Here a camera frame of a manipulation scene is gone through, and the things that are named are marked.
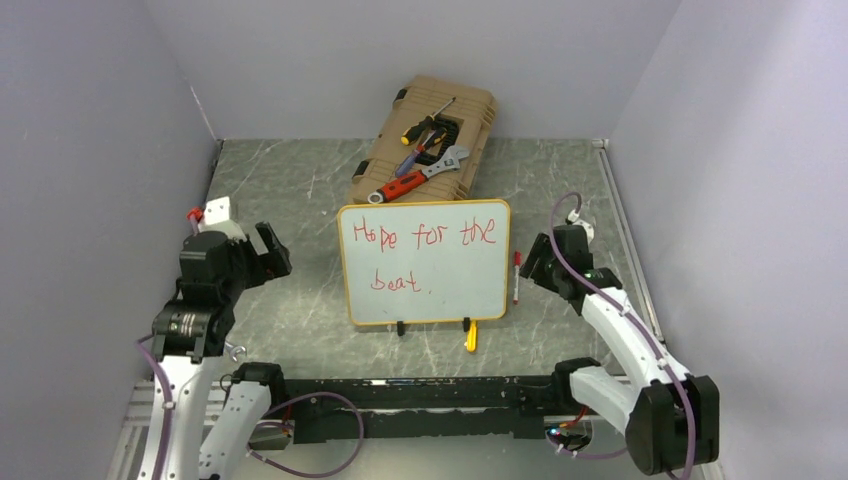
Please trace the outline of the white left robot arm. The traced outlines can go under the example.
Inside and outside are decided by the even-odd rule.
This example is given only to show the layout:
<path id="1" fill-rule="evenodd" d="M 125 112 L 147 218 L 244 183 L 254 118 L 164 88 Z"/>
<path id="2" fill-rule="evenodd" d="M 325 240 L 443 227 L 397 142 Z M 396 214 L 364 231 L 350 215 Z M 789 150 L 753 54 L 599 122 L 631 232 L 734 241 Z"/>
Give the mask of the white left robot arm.
<path id="1" fill-rule="evenodd" d="M 229 479 L 260 419 L 287 406 L 280 366 L 245 363 L 219 418 L 205 426 L 208 399 L 241 294 L 292 271 L 288 249 L 267 222 L 255 226 L 266 247 L 220 227 L 187 237 L 179 255 L 177 293 L 155 317 L 139 351 L 154 372 L 154 400 L 140 479 Z"/>

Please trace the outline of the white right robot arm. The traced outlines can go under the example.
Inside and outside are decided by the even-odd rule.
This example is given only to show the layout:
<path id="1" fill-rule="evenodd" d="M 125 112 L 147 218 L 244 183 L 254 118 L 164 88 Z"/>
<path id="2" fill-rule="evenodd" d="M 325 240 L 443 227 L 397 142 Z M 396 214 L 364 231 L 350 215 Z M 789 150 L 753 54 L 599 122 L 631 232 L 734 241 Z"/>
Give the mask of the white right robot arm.
<path id="1" fill-rule="evenodd" d="M 680 473 L 714 462 L 720 446 L 720 392 L 708 376 L 678 362 L 633 310 L 622 283 L 597 268 L 586 229 L 555 226 L 537 235 L 521 277 L 567 301 L 604 340 L 622 367 L 618 380 L 585 357 L 559 363 L 551 401 L 574 415 L 587 407 L 624 436 L 645 475 Z"/>

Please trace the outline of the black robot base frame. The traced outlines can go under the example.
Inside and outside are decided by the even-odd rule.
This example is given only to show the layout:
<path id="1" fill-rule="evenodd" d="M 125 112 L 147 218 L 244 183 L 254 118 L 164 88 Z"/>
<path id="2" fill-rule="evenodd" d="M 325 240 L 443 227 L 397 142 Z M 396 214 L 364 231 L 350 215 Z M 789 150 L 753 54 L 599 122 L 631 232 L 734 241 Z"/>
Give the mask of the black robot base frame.
<path id="1" fill-rule="evenodd" d="M 574 400 L 565 374 L 287 380 L 279 365 L 251 362 L 230 376 L 270 391 L 266 420 L 297 444 L 329 440 L 559 435 L 592 415 Z"/>

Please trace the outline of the white red whiteboard marker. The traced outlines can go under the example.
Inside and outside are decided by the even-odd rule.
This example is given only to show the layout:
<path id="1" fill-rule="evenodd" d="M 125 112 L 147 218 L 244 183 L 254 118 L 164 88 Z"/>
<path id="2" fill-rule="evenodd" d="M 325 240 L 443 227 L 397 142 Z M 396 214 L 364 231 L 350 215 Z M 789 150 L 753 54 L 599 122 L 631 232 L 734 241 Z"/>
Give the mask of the white red whiteboard marker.
<path id="1" fill-rule="evenodd" d="M 515 264 L 513 266 L 514 274 L 513 274 L 513 295 L 512 295 L 512 304 L 518 305 L 519 303 L 519 292 L 520 292 L 520 264 Z"/>

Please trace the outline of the yellow framed whiteboard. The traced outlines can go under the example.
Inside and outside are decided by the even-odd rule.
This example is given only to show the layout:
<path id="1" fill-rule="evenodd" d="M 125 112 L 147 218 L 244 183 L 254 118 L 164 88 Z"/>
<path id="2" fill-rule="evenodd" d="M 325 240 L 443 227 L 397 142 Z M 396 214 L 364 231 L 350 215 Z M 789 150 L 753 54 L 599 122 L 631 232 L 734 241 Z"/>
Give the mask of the yellow framed whiteboard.
<path id="1" fill-rule="evenodd" d="M 358 326 L 485 321 L 511 301 L 511 209 L 501 199 L 348 205 L 337 214 Z"/>

